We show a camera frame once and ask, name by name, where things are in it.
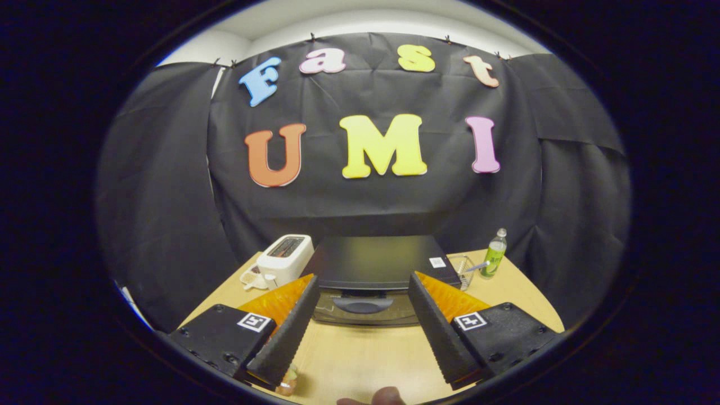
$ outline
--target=qr code sticker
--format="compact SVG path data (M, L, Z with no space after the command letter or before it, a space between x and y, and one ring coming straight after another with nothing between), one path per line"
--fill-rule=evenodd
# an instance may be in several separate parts
M431 257L430 264L433 265L434 269L437 269L439 267L445 267L445 262L443 261L442 257Z
M238 322L239 326L242 326L243 328L250 329L251 331L260 332L263 330L265 325L270 322L270 318L267 316L258 315L256 313L248 312L247 315L245 315L240 322Z
M457 322L464 331L469 331L470 329L475 329L487 325L487 321L484 320L477 312L458 316L455 318L455 322Z

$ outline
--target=wire basket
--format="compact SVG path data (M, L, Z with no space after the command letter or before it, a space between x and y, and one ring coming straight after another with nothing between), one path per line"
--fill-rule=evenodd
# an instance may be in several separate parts
M460 291L467 290L472 281L472 276L475 274L475 270L473 269L475 263L464 254L451 254L448 256L448 260L457 272L458 277L460 277Z

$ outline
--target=letter m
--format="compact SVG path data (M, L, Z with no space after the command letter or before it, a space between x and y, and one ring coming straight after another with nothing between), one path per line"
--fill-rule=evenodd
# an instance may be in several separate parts
M428 165L420 156L418 129L423 120L413 114L399 114L392 119L390 128L383 136L366 115L352 115L340 120L340 126L348 131L348 165L343 177L358 179L370 175L365 164L365 154L381 176L387 171L395 154L392 172L398 176L417 176L428 171Z

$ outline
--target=screw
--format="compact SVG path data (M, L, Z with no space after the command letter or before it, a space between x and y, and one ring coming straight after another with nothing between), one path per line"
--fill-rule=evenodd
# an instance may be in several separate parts
M223 357L225 358L225 361L228 363L238 364L238 358L233 356L230 353L225 353L225 356L223 356Z

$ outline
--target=wooden table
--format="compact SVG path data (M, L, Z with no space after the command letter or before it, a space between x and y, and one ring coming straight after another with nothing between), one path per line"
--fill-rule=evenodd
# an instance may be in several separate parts
M486 249L464 252L474 263L485 258ZM261 252L210 294L183 324L210 306L221 303L237 308L267 290L244 291L240 275L254 264ZM467 293L494 306L512 302L556 332L562 321L550 302L506 257L491 280L475 270ZM337 326L310 320L293 363L298 368L297 387L290 397L258 388L299 404L334 404L340 398L370 402L373 393L397 386L406 404L444 398L453 391L445 384L433 352L419 325L398 327Z

